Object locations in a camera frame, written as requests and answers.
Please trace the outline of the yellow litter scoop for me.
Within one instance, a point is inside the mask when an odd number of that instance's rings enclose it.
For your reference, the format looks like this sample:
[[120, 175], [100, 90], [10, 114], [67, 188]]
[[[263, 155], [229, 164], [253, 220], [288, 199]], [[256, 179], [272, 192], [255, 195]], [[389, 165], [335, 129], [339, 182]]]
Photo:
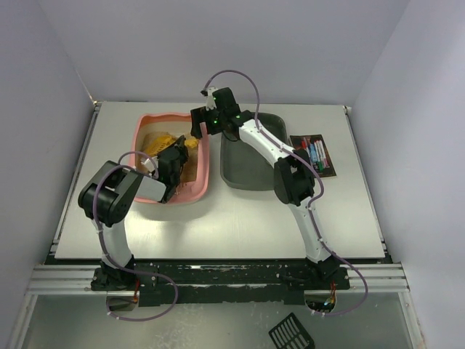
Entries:
[[[155, 156], [161, 151], [167, 149], [169, 146], [175, 144], [177, 140], [178, 137], [170, 134], [158, 136], [144, 148], [143, 152], [147, 155]], [[198, 143], [199, 141], [195, 138], [187, 138], [185, 140], [185, 146], [189, 149], [197, 148]]]

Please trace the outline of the pink litter box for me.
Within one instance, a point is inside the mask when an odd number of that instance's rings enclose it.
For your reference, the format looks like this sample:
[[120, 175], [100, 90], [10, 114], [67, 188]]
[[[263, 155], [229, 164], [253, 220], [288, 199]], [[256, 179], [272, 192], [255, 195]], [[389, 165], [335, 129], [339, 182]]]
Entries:
[[[144, 114], [140, 116], [134, 131], [132, 150], [139, 151], [138, 147], [141, 146], [142, 137], [145, 134], [145, 131], [142, 131], [143, 127], [152, 123], [166, 122], [186, 123], [184, 131], [190, 133], [191, 117], [187, 113]], [[209, 181], [209, 139], [207, 138], [205, 125], [201, 125], [201, 130], [203, 138], [199, 139], [197, 179], [195, 182], [188, 182], [185, 186], [179, 185], [174, 196], [168, 202], [169, 204], [187, 204], [194, 202], [206, 192]]]

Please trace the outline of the dark grey plastic tray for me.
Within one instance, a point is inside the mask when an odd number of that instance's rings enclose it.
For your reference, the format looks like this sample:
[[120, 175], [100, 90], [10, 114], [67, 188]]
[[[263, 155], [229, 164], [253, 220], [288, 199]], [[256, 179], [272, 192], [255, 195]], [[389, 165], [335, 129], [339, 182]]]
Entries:
[[221, 139], [220, 174], [234, 189], [270, 191], [274, 187], [274, 164], [286, 154], [286, 125], [281, 117], [259, 113], [256, 125], [254, 112], [237, 116], [243, 123], [238, 135], [225, 133]]

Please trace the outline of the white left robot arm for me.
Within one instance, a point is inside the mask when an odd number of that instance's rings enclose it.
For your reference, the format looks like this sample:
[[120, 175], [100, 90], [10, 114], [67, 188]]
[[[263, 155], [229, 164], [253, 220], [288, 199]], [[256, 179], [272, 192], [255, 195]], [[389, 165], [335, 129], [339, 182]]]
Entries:
[[143, 170], [106, 161], [78, 196], [78, 205], [93, 221], [102, 249], [100, 267], [91, 282], [93, 291], [125, 290], [136, 283], [134, 255], [124, 225], [131, 205], [141, 191], [149, 199], [166, 204], [181, 184], [189, 155], [185, 136], [157, 154], [136, 152], [143, 157]]

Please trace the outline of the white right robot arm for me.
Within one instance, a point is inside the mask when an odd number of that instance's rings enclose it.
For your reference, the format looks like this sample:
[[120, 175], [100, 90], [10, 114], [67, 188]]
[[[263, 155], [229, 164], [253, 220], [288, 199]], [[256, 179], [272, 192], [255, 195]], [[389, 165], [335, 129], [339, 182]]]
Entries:
[[209, 135], [229, 132], [251, 146], [273, 168], [273, 189], [278, 200], [292, 212], [304, 242], [309, 270], [303, 276], [282, 275], [292, 284], [321, 286], [332, 289], [338, 277], [344, 277], [340, 262], [329, 251], [327, 241], [318, 227], [312, 204], [315, 197], [315, 175], [310, 158], [303, 150], [295, 150], [262, 125], [256, 113], [242, 111], [229, 88], [205, 87], [203, 107], [192, 109], [190, 134], [201, 139], [201, 124]]

